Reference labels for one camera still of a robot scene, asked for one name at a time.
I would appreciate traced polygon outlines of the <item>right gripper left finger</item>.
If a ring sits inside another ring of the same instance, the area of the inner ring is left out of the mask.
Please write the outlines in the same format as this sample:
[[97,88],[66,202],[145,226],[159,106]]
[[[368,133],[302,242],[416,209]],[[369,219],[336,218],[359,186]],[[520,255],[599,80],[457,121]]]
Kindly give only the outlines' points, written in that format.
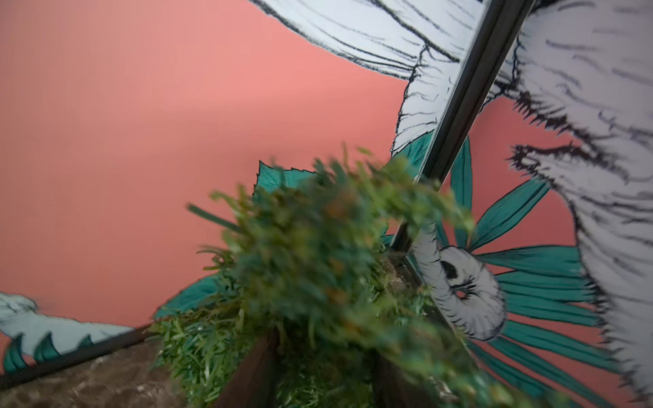
[[242,360],[211,406],[275,407],[278,383],[278,331],[269,331]]

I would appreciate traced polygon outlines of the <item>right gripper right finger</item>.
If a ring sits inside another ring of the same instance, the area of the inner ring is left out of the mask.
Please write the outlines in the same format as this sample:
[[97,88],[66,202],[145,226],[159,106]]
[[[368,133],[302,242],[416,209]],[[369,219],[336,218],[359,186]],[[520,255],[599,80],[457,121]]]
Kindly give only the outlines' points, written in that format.
[[423,384],[410,382],[399,367],[377,352],[372,355],[372,398],[377,408],[440,406]]

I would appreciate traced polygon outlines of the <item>small christmas tree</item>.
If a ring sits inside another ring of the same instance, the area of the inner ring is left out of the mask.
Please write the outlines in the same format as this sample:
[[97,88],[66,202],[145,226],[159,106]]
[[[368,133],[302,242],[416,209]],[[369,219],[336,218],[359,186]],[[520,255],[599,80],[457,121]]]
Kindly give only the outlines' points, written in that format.
[[556,407],[487,377],[463,336],[430,322],[419,285],[385,268],[391,220],[419,228],[447,220],[470,230],[469,212],[418,183],[397,158],[316,161],[299,182],[226,197],[225,248],[207,248],[213,289],[153,325],[160,359],[190,407],[212,407],[258,339],[278,331],[275,407],[374,407],[372,355],[423,384],[439,407]]

